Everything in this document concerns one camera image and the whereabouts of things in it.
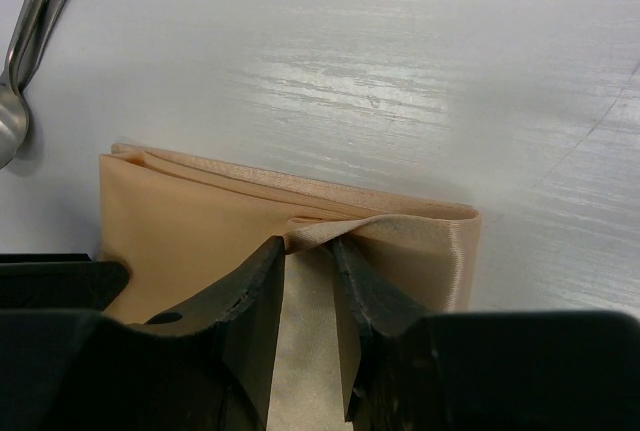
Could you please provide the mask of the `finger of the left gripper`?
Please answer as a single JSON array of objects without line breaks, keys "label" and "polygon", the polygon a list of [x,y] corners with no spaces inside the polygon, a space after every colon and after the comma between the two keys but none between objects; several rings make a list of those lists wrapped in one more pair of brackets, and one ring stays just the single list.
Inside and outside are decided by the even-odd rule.
[{"label": "finger of the left gripper", "polygon": [[1,308],[103,311],[129,279],[122,264],[87,254],[3,254]]}]

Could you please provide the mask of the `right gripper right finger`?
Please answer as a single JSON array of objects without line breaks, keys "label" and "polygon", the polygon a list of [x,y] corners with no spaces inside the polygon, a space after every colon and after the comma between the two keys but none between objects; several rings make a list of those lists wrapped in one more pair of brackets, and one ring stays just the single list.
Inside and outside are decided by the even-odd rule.
[{"label": "right gripper right finger", "polygon": [[330,243],[345,420],[430,421],[426,310],[374,270],[350,239]]}]

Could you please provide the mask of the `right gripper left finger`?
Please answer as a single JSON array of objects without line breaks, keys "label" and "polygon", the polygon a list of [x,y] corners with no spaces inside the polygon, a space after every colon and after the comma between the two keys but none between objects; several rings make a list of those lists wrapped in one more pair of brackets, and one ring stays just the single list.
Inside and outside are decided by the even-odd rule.
[{"label": "right gripper left finger", "polygon": [[263,430],[284,289],[284,240],[144,324],[170,345],[165,430]]}]

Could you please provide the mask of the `orange cloth napkin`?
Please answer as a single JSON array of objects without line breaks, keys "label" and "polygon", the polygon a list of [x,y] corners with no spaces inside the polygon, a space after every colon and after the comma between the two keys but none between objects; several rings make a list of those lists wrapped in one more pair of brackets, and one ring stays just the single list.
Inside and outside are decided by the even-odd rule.
[{"label": "orange cloth napkin", "polygon": [[469,302],[475,208],[116,144],[99,159],[101,241],[130,280],[107,308],[141,323],[236,269],[272,236],[288,255],[267,426],[344,430],[331,259],[338,236],[435,311]]}]

